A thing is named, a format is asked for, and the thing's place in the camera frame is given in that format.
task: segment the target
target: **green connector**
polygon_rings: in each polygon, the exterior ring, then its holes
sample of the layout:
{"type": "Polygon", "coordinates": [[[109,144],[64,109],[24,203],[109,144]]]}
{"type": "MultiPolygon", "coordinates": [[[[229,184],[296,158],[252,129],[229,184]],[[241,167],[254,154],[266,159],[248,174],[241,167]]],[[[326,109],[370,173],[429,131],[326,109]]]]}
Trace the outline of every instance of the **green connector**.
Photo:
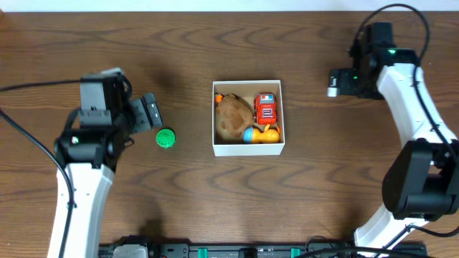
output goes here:
{"type": "Polygon", "coordinates": [[[300,254],[301,254],[301,249],[299,249],[299,248],[292,248],[290,250],[290,257],[291,258],[295,258],[297,256],[300,256],[300,254]]]}
{"type": "Polygon", "coordinates": [[[207,258],[207,248],[198,249],[198,258],[207,258]]]}

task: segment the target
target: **yellow toy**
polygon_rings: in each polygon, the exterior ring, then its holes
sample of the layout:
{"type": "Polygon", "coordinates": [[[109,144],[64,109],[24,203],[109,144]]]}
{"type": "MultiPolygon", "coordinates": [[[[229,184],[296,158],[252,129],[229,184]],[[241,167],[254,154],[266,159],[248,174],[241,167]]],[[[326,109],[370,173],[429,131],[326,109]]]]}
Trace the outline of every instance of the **yellow toy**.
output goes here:
{"type": "Polygon", "coordinates": [[[262,133],[258,128],[247,128],[244,132],[245,143],[279,143],[280,128],[270,129],[270,125],[265,126],[265,132],[262,133]]]}

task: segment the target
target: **orange toy piece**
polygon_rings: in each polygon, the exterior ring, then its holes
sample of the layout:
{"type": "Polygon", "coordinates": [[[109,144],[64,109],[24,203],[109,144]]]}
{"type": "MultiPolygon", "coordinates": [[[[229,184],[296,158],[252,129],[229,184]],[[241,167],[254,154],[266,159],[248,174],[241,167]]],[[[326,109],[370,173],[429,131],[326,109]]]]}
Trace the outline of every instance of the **orange toy piece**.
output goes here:
{"type": "Polygon", "coordinates": [[[258,128],[247,128],[244,132],[245,143],[279,143],[280,128],[270,129],[270,125],[265,126],[262,133],[258,128]]]}
{"type": "Polygon", "coordinates": [[[223,95],[221,94],[216,94],[215,96],[215,102],[218,104],[223,100],[223,95]]]}

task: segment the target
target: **wire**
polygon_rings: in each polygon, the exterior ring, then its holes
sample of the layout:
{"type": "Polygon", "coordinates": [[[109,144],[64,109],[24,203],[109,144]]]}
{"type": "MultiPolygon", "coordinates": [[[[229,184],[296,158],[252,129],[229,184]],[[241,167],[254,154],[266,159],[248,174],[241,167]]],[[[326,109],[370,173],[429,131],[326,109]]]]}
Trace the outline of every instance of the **wire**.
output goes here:
{"type": "Polygon", "coordinates": [[[131,137],[129,137],[125,142],[124,142],[124,149],[127,149],[129,147],[131,147],[132,145],[134,145],[136,142],[134,141],[134,139],[132,139],[131,137]]]}
{"type": "Polygon", "coordinates": [[[401,230],[400,233],[398,233],[397,236],[395,236],[389,243],[385,244],[382,249],[388,249],[389,247],[391,247],[392,245],[394,245],[395,243],[397,243],[397,241],[399,241],[399,239],[401,239],[406,233],[410,233],[410,229],[406,226],[403,230],[401,230]]]}
{"type": "MultiPolygon", "coordinates": [[[[422,47],[422,50],[421,50],[421,54],[419,55],[419,59],[417,60],[417,63],[415,64],[415,68],[413,69],[412,84],[413,84],[413,87],[415,89],[416,96],[417,96],[417,99],[419,101],[419,104],[421,105],[421,108],[424,111],[425,116],[429,120],[429,123],[431,124],[432,129],[435,131],[435,133],[438,135],[438,137],[441,139],[443,144],[446,146],[448,152],[450,153],[450,157],[452,158],[452,160],[456,164],[455,170],[458,170],[458,168],[459,168],[458,156],[457,156],[456,152],[454,151],[453,147],[451,146],[451,144],[449,144],[449,142],[446,140],[445,136],[438,129],[437,123],[433,120],[429,110],[427,109],[427,106],[425,105],[424,100],[422,99],[421,93],[419,91],[419,88],[417,86],[417,83],[418,83],[418,81],[416,80],[417,68],[421,65],[422,58],[424,58],[424,56],[425,56],[425,53],[427,51],[427,48],[429,47],[429,41],[430,41],[430,28],[429,28],[429,23],[428,23],[427,19],[425,18],[425,16],[420,11],[418,11],[416,8],[414,8],[412,6],[409,6],[407,4],[389,4],[389,5],[383,6],[382,8],[379,8],[376,11],[374,11],[373,13],[371,13],[361,23],[361,25],[359,27],[359,30],[357,31],[357,33],[356,33],[356,35],[354,37],[354,44],[357,42],[360,33],[363,31],[363,29],[365,27],[365,24],[368,23],[369,20],[371,18],[373,18],[376,14],[378,14],[380,11],[382,11],[384,9],[391,8],[391,7],[403,7],[403,8],[406,8],[406,9],[409,9],[409,10],[413,11],[421,19],[422,23],[424,24],[425,41],[424,41],[424,46],[422,47]]],[[[426,234],[429,234],[429,235],[432,235],[432,236],[436,236],[436,237],[453,237],[453,236],[455,236],[456,234],[459,233],[459,226],[455,230],[453,230],[453,231],[451,231],[449,233],[437,233],[437,232],[430,231],[428,229],[423,229],[422,227],[414,226],[414,225],[408,226],[408,227],[411,228],[411,229],[420,230],[420,231],[422,231],[422,232],[424,232],[426,234]]]]}
{"type": "Polygon", "coordinates": [[[54,82],[32,82],[32,83],[24,83],[21,85],[12,85],[7,87],[0,88],[0,92],[7,92],[10,90],[19,90],[28,87],[39,87],[39,86],[52,86],[52,85],[62,85],[62,84],[70,84],[70,83],[77,83],[80,80],[62,80],[62,81],[54,81],[54,82]]]}
{"type": "Polygon", "coordinates": [[[424,229],[424,228],[422,228],[420,226],[415,226],[415,225],[408,225],[407,229],[417,229],[417,230],[419,230],[421,232],[424,232],[424,233],[429,234],[429,235],[434,236],[434,237],[453,237],[453,236],[459,234],[459,226],[456,229],[454,229],[453,231],[448,232],[448,233],[438,233],[438,232],[431,231],[429,229],[424,229]]]}
{"type": "Polygon", "coordinates": [[[29,132],[23,129],[20,125],[14,122],[1,109],[0,109],[0,116],[3,117],[5,121],[9,123],[14,129],[18,130],[20,133],[26,136],[31,142],[33,142],[33,144],[38,146],[38,148],[42,149],[42,151],[44,151],[49,156],[49,158],[51,158],[51,160],[56,164],[60,173],[64,177],[64,181],[65,181],[65,184],[67,185],[67,190],[69,192],[69,202],[67,203],[67,219],[65,221],[64,234],[62,236],[62,242],[61,242],[60,250],[59,250],[59,257],[62,258],[64,256],[65,245],[67,243],[67,236],[69,234],[70,220],[72,218],[72,211],[73,211],[74,206],[76,206],[74,196],[73,196],[73,186],[72,186],[72,183],[70,182],[70,178],[65,173],[64,168],[59,164],[59,162],[57,162],[56,157],[42,143],[40,143],[33,135],[31,135],[29,132]]]}
{"type": "Polygon", "coordinates": [[[370,252],[374,254],[388,254],[390,257],[400,257],[400,258],[427,258],[429,256],[418,255],[418,254],[410,254],[406,252],[397,252],[387,249],[380,249],[380,248],[370,248],[370,247],[340,247],[340,248],[333,248],[333,249],[321,249],[314,252],[307,252],[305,254],[300,254],[295,258],[306,258],[306,257],[314,257],[319,254],[326,254],[326,253],[343,253],[343,252],[370,252]]]}
{"type": "Polygon", "coordinates": [[[75,118],[78,116],[78,112],[81,111],[81,108],[75,108],[70,112],[70,114],[67,116],[67,121],[65,121],[65,126],[64,126],[64,132],[68,130],[72,130],[72,125],[73,122],[75,121],[75,118]]]}
{"type": "Polygon", "coordinates": [[[308,241],[306,242],[306,244],[304,245],[304,250],[307,251],[307,252],[309,252],[309,242],[310,242],[312,239],[317,239],[317,238],[320,238],[320,239],[325,240],[325,241],[327,242],[327,244],[330,246],[330,248],[333,249],[333,246],[331,245],[330,240],[328,240],[328,238],[326,238],[326,237],[324,237],[324,236],[319,236],[319,235],[318,235],[318,236],[311,236],[311,237],[309,238],[309,240],[308,240],[308,241]]]}

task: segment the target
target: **cardboard box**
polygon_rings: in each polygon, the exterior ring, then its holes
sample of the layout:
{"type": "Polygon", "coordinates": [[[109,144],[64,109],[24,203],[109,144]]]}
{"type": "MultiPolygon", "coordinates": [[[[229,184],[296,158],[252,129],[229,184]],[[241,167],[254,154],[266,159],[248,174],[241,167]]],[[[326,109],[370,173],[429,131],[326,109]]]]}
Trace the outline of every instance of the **cardboard box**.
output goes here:
{"type": "MultiPolygon", "coordinates": [[[[261,80],[261,81],[228,81],[214,82],[212,90],[212,147],[216,156],[259,156],[259,155],[279,155],[285,145],[284,122],[283,122],[283,105],[282,90],[280,80],[261,80]],[[214,100],[215,93],[223,95],[234,94],[244,100],[248,107],[253,108],[255,95],[261,92],[271,92],[275,94],[277,103],[277,116],[280,127],[280,143],[249,144],[243,143],[241,138],[232,138],[225,135],[222,129],[216,127],[219,121],[215,115],[216,103],[214,100]]],[[[261,131],[264,131],[264,125],[257,125],[261,131]]]]}

